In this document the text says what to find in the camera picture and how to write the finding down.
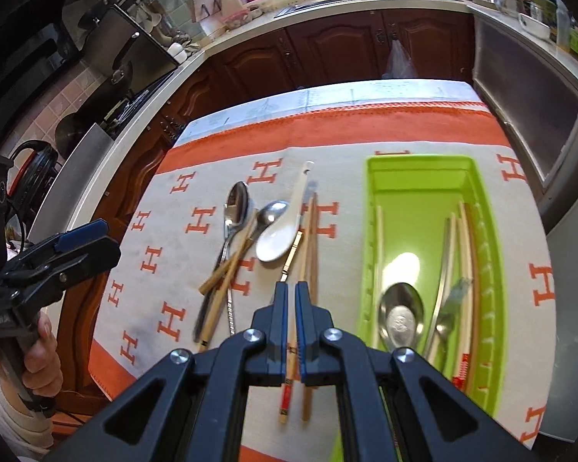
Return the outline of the person's left hand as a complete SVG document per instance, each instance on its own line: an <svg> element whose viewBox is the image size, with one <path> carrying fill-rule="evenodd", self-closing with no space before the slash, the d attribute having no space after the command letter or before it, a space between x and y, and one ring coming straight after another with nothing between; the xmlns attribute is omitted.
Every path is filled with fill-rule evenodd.
<svg viewBox="0 0 578 462"><path fill-rule="evenodd" d="M63 374L51 320L44 311L39 313L37 331L38 339L25 356L26 369L25 373L22 374L22 384L36 395L55 397L62 387ZM15 405L14 401L18 399L18 394L5 371L1 353L0 380L4 395L12 405Z"/></svg>

